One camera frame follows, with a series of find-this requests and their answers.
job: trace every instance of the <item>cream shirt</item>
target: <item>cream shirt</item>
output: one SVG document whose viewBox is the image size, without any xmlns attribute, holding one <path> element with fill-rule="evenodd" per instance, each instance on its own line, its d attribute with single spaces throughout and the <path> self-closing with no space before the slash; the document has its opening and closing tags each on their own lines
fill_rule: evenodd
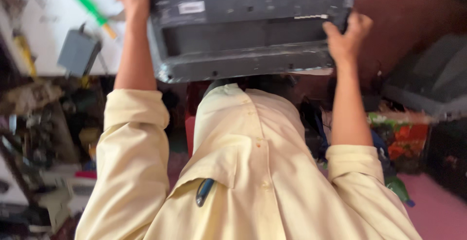
<svg viewBox="0 0 467 240">
<path fill-rule="evenodd" d="M 194 156 L 169 192 L 169 115 L 158 91 L 108 96 L 98 179 L 78 240 L 420 239 L 398 197 L 383 185 L 373 147 L 327 151 L 329 177 L 305 145 L 296 108 L 236 84 L 198 107 Z M 214 183 L 203 207 L 205 178 Z"/>
</svg>

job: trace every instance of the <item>person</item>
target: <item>person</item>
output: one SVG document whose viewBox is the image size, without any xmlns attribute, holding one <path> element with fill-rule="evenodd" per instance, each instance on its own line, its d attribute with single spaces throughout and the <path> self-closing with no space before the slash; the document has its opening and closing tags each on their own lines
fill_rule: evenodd
<svg viewBox="0 0 467 240">
<path fill-rule="evenodd" d="M 149 0 L 121 1 L 123 54 L 77 240 L 421 239 L 384 186 L 361 101 L 357 56 L 369 17 L 353 12 L 344 35 L 323 25 L 338 77 L 327 179 L 289 101 L 229 84 L 199 105 L 195 153 L 169 192 L 169 114 L 149 54 Z"/>
</svg>

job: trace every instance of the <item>shirt pocket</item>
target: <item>shirt pocket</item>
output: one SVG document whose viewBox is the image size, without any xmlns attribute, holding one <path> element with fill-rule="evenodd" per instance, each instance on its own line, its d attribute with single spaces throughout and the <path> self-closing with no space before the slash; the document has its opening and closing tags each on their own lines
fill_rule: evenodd
<svg viewBox="0 0 467 240">
<path fill-rule="evenodd" d="M 185 183 L 200 178 L 210 178 L 228 188 L 234 188 L 237 157 L 237 146 L 223 147 L 209 153 L 197 151 L 182 170 L 180 178 L 167 199 Z"/>
</svg>

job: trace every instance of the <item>green object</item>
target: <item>green object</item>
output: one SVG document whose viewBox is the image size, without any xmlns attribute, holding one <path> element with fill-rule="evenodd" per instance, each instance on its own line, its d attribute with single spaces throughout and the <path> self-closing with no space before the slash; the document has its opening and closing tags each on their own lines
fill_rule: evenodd
<svg viewBox="0 0 467 240">
<path fill-rule="evenodd" d="M 402 182 L 397 176 L 384 178 L 384 183 L 386 184 L 386 187 L 393 191 L 403 203 L 409 207 L 415 206 L 414 201 L 410 199 L 404 182 Z"/>
<path fill-rule="evenodd" d="M 97 9 L 96 4 L 92 0 L 78 0 L 85 8 L 90 12 L 92 16 L 96 18 L 99 26 L 103 26 L 107 23 L 108 19 L 104 17 Z"/>
</svg>

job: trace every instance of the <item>shirt button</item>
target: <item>shirt button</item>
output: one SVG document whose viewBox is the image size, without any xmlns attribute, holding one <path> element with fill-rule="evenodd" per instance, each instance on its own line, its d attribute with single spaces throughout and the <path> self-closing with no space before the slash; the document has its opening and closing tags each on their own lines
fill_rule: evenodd
<svg viewBox="0 0 467 240">
<path fill-rule="evenodd" d="M 261 188 L 268 190 L 271 188 L 271 185 L 268 182 L 264 181 L 261 183 Z"/>
</svg>

